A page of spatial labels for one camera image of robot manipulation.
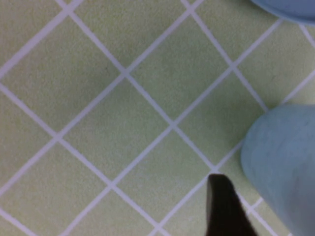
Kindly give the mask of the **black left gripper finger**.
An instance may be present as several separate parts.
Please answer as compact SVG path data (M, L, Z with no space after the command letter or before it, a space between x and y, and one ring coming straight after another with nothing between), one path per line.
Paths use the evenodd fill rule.
M256 236L232 181L224 174L210 174L206 194L207 236Z

